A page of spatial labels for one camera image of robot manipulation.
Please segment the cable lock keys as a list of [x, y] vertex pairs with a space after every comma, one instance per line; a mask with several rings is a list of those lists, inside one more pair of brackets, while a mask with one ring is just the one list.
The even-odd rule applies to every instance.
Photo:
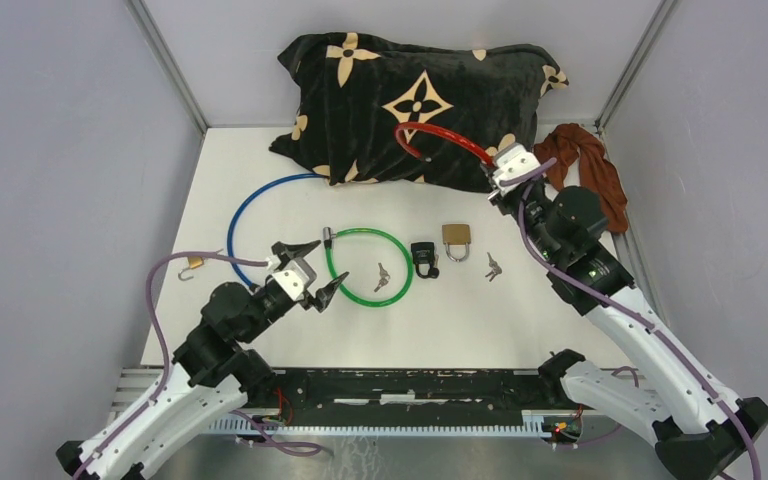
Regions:
[[389, 284], [390, 278], [391, 278], [389, 272], [381, 262], [378, 263], [378, 271], [379, 271], [379, 280], [374, 288], [374, 292], [379, 292], [381, 289], [386, 287]]

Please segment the small black padlock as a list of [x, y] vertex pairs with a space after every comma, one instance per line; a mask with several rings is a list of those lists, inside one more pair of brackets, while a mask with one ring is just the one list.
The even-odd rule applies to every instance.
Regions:
[[421, 279], [437, 279], [440, 271], [435, 244], [432, 241], [414, 242], [410, 250], [416, 275]]

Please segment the padlock keys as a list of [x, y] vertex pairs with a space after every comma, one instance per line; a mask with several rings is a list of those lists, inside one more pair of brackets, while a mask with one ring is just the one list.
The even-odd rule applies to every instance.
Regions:
[[488, 258], [488, 266], [490, 268], [490, 271], [485, 275], [485, 278], [492, 282], [494, 281], [499, 275], [502, 274], [503, 270], [499, 263], [494, 259], [494, 257], [491, 255], [490, 252], [487, 253]]

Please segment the red cable lock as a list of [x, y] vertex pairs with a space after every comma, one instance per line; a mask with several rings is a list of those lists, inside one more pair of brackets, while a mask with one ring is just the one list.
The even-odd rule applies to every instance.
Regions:
[[419, 150], [417, 150], [415, 147], [410, 145], [407, 139], [408, 130], [411, 130], [414, 133], [421, 132], [421, 133], [429, 134], [437, 138], [446, 140], [454, 145], [457, 145], [463, 148], [464, 150], [476, 156], [483, 165], [485, 166], [494, 165], [493, 157], [491, 155], [489, 155], [484, 149], [482, 149], [478, 144], [476, 144], [472, 140], [469, 140], [468, 138], [456, 132], [453, 132], [449, 129], [446, 129], [440, 126], [430, 125], [430, 124], [421, 123], [421, 122], [399, 123], [398, 125], [395, 126], [393, 130], [393, 134], [396, 142], [408, 154], [410, 154], [411, 156], [413, 156], [418, 160], [430, 161], [430, 158], [426, 155], [423, 155]]

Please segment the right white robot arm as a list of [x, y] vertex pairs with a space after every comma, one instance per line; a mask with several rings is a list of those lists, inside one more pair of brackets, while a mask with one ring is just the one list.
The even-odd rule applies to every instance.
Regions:
[[676, 479], [725, 477], [742, 455], [753, 478], [761, 478], [755, 442], [768, 426], [768, 405], [719, 381], [652, 310], [600, 242], [608, 220], [594, 192], [572, 186], [548, 198], [544, 187], [542, 180], [501, 181], [489, 200], [516, 221], [554, 292], [622, 350], [651, 390], [564, 350], [541, 368], [540, 400], [551, 408], [572, 401], [600, 411], [645, 440]]

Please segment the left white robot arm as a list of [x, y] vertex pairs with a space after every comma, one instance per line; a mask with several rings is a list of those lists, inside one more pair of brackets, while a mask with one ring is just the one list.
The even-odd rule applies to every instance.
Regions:
[[319, 244], [275, 243], [271, 256], [250, 263], [268, 271], [261, 286], [220, 284], [179, 347], [170, 350], [160, 337], [160, 375], [109, 426], [58, 448], [65, 473], [73, 479], [149, 479], [220, 417], [246, 403], [267, 404], [274, 372], [249, 343], [295, 306], [324, 311], [347, 277], [309, 290], [317, 275], [305, 258]]

